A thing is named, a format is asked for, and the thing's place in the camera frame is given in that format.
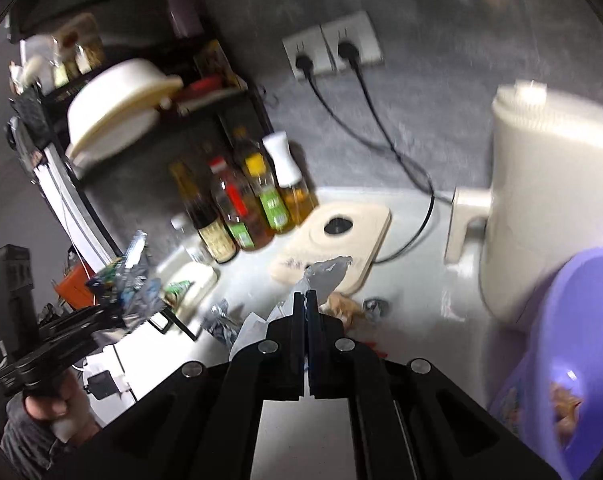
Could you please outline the person's left forearm dark sleeve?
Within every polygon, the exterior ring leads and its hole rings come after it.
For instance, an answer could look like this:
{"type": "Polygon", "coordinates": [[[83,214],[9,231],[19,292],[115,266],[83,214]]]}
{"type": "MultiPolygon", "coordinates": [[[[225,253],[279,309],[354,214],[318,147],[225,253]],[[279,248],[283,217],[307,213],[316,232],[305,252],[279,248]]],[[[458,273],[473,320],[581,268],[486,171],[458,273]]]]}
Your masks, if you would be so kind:
{"type": "Polygon", "coordinates": [[[0,446],[24,479],[41,479],[65,450],[65,444],[55,437],[48,422],[29,416],[26,398],[19,393],[6,406],[8,420],[0,446]]]}

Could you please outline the person's left hand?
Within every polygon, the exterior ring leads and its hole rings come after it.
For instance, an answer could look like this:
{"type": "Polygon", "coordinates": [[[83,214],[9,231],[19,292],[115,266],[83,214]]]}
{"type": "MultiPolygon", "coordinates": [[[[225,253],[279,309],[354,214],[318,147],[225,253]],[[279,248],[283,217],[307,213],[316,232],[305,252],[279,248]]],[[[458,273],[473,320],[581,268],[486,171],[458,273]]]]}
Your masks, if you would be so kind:
{"type": "Polygon", "coordinates": [[[33,419],[48,422],[55,437],[64,444],[82,445],[101,429],[72,370],[65,372],[54,396],[28,396],[25,408],[33,419]]]}

